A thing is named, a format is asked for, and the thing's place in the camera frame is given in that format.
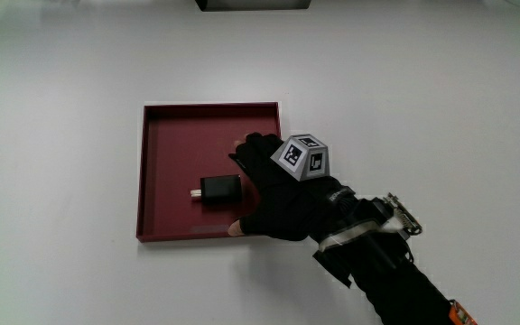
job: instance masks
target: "black sleeve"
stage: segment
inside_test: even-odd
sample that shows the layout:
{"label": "black sleeve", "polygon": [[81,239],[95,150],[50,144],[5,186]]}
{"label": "black sleeve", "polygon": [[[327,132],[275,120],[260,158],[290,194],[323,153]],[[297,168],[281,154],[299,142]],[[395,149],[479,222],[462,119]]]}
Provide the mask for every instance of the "black sleeve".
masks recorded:
{"label": "black sleeve", "polygon": [[347,263],[384,325],[453,324],[449,301],[413,263],[403,260],[394,270],[380,274],[363,268],[351,245],[339,247],[335,253]]}

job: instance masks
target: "black charger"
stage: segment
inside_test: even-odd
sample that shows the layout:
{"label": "black charger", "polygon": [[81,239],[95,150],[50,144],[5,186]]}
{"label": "black charger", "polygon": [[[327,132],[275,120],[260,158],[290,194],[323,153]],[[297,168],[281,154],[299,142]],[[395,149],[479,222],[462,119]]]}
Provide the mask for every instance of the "black charger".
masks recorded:
{"label": "black charger", "polygon": [[205,205],[239,202],[242,200],[240,175],[200,178],[200,190],[191,190],[190,195]]}

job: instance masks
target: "black glove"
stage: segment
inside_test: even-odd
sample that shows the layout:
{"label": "black glove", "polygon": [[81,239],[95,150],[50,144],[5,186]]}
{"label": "black glove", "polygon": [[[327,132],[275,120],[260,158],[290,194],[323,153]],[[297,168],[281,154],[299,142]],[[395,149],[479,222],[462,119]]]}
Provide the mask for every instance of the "black glove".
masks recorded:
{"label": "black glove", "polygon": [[295,180],[270,159],[282,143],[276,135],[253,133],[236,148],[236,153],[229,155],[261,197],[256,211],[239,220],[242,232],[303,240],[309,234],[330,230],[331,221],[340,219],[341,212],[329,203],[327,195],[346,187],[330,176]]}

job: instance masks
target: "black object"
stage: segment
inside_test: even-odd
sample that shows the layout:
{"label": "black object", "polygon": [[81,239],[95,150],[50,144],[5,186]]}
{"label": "black object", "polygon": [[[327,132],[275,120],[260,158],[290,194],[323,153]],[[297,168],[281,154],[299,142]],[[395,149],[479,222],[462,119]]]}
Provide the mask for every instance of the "black object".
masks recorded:
{"label": "black object", "polygon": [[308,9],[311,0],[196,0],[201,11]]}
{"label": "black object", "polygon": [[242,200],[240,175],[201,178],[200,189],[202,203],[206,205]]}

